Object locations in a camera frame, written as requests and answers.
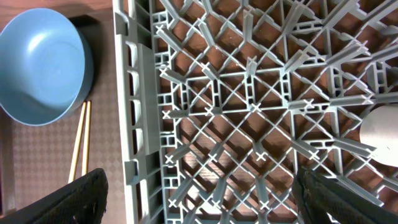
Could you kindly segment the right wooden chopstick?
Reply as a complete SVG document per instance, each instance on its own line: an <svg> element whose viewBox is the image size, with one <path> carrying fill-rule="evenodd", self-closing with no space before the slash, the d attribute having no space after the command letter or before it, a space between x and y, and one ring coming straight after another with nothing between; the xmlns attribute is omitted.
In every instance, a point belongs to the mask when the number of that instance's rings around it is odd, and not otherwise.
<svg viewBox="0 0 398 224"><path fill-rule="evenodd" d="M81 167L81 174L88 173L88 161L90 150L90 124L91 124L91 101L86 103L86 118L85 118L85 135L83 140L83 161Z"/></svg>

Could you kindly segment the wooden chopstick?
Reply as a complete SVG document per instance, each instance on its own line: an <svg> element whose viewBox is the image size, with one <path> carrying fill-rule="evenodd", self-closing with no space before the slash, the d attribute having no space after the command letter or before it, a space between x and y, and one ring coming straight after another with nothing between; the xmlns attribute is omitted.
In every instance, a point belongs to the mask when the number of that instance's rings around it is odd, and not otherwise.
<svg viewBox="0 0 398 224"><path fill-rule="evenodd" d="M76 167L77 167L78 155L79 155L80 143L81 143L81 135L83 133L83 122L85 119L85 111L86 111L86 102L84 102L81 107L81 113L80 113L77 131L76 131L75 143L74 143L74 147L73 147L70 172L69 172L69 176L68 176L68 183L71 183L75 180Z"/></svg>
<svg viewBox="0 0 398 224"><path fill-rule="evenodd" d="M85 118L85 135L83 140L83 161L81 167L81 174L88 173L88 161L90 150L90 124L91 124L91 101L86 103L86 118Z"/></svg>

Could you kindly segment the dark blue plate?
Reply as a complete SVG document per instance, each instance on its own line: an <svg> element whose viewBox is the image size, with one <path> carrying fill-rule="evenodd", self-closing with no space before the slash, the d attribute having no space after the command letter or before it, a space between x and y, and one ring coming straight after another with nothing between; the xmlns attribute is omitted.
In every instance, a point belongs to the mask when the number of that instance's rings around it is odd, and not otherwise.
<svg viewBox="0 0 398 224"><path fill-rule="evenodd" d="M44 126L72 114L94 77L85 36L63 14L35 8L1 32L1 107L15 121Z"/></svg>

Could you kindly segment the green cup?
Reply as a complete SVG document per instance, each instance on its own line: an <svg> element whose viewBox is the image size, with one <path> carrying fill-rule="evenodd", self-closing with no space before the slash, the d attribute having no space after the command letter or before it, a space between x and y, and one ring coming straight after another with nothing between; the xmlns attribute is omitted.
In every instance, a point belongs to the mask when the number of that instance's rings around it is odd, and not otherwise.
<svg viewBox="0 0 398 224"><path fill-rule="evenodd" d="M363 119L359 138L376 148L371 156L375 161L397 167L397 105L372 110Z"/></svg>

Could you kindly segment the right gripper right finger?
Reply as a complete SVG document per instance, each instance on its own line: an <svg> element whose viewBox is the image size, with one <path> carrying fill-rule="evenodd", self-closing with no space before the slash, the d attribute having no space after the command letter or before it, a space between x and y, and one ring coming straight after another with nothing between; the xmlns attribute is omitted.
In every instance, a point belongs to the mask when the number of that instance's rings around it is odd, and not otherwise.
<svg viewBox="0 0 398 224"><path fill-rule="evenodd" d="M301 167L292 193L304 223L397 223L397 215L312 170Z"/></svg>

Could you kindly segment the grey dishwasher rack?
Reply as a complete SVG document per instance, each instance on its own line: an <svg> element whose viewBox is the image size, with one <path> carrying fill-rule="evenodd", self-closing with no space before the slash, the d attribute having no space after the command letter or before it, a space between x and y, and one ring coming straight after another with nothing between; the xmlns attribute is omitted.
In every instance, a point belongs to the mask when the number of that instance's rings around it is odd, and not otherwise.
<svg viewBox="0 0 398 224"><path fill-rule="evenodd" d="M360 142L397 105L396 1L113 1L128 223L301 223L301 167L397 211Z"/></svg>

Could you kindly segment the left wooden chopstick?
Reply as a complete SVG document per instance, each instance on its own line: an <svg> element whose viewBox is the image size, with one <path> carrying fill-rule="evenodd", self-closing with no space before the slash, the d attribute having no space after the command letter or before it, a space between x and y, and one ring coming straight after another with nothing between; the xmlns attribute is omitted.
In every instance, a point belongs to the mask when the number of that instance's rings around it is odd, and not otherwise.
<svg viewBox="0 0 398 224"><path fill-rule="evenodd" d="M74 143L74 147L73 147L70 172L69 172L69 176L68 176L68 183L71 183L75 180L76 167L77 167L78 155L79 155L80 143L81 143L81 135L83 133L83 122L85 119L85 111L86 111L86 102L84 102L81 107L81 113L80 113L77 131L76 131L75 143Z"/></svg>

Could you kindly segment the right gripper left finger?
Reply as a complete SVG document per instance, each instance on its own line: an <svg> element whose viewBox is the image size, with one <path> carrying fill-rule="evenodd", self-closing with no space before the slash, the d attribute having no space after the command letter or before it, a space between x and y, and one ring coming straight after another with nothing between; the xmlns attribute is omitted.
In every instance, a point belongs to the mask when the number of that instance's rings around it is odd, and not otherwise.
<svg viewBox="0 0 398 224"><path fill-rule="evenodd" d="M102 168L1 219L7 223L101 223L106 212L108 180Z"/></svg>

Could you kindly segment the brown serving tray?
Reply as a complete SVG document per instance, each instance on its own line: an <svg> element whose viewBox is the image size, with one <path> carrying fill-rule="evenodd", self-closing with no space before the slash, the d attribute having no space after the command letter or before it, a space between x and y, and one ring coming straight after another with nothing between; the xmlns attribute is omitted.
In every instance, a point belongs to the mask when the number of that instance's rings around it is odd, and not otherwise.
<svg viewBox="0 0 398 224"><path fill-rule="evenodd" d="M91 101L89 169L104 169L108 184L103 223L125 223L124 177L119 133L118 94L114 50L114 22L110 10L76 16L73 23L89 42L95 65ZM13 155L16 209L20 210L68 182L81 109L60 121L40 127L2 117L2 149Z"/></svg>

